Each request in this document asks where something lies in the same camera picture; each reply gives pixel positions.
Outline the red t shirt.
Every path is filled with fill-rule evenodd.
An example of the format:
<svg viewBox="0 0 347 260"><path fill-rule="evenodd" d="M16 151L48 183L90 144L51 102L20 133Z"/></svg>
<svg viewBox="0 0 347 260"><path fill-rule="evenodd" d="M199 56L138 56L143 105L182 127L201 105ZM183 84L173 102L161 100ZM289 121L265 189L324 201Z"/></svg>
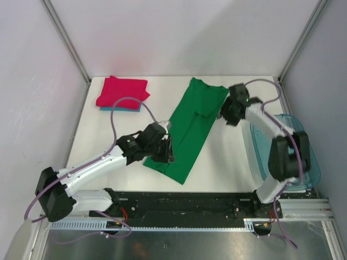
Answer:
<svg viewBox="0 0 347 260"><path fill-rule="evenodd" d="M110 76L105 78L101 94L95 104L101 108L112 107L117 100L124 97L145 101L150 96L146 88L147 80Z"/></svg>

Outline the green t shirt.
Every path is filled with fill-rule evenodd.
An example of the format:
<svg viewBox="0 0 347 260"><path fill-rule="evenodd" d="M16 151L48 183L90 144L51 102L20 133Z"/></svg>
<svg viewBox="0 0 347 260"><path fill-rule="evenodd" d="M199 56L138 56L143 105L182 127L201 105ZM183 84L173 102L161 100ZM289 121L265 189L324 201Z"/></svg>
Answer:
<svg viewBox="0 0 347 260"><path fill-rule="evenodd" d="M227 95L226 87L211 86L193 77L170 118L175 162L168 164L147 158L143 165L183 185Z"/></svg>

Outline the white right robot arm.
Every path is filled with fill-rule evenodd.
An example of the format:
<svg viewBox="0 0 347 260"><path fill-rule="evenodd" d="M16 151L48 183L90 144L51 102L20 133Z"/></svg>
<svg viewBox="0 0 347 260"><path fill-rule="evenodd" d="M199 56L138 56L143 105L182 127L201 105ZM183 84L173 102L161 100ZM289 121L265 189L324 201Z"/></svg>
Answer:
<svg viewBox="0 0 347 260"><path fill-rule="evenodd" d="M257 200L250 203L256 217L269 212L269 203L278 199L287 186L301 184L304 172L311 168L308 135L296 132L265 110L260 99L234 100L227 97L220 111L228 125L237 126L241 120L255 125L271 141L269 175L255 191Z"/></svg>

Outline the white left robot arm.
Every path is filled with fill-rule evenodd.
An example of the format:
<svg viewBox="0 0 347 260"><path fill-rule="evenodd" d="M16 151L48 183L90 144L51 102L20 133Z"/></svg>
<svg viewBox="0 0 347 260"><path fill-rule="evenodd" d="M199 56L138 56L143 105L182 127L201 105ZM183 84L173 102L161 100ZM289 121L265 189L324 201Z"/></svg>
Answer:
<svg viewBox="0 0 347 260"><path fill-rule="evenodd" d="M144 158L159 163L173 162L170 134L147 127L144 131L121 136L108 150L79 166L58 171L52 167L45 168L38 179L36 199L49 222L57 222L80 211L101 211L107 216L115 216L120 204L110 188L83 191L81 187Z"/></svg>

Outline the blue t shirt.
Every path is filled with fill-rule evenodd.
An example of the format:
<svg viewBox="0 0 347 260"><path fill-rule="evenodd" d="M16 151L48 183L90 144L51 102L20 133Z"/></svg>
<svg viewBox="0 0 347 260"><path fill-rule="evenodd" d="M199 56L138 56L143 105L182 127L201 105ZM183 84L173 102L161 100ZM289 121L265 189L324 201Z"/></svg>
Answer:
<svg viewBox="0 0 347 260"><path fill-rule="evenodd" d="M116 107L115 111L123 111L123 112L140 112L142 105L139 104L136 109L130 109L130 108L123 108L123 107ZM111 111L112 107L100 107L101 111Z"/></svg>

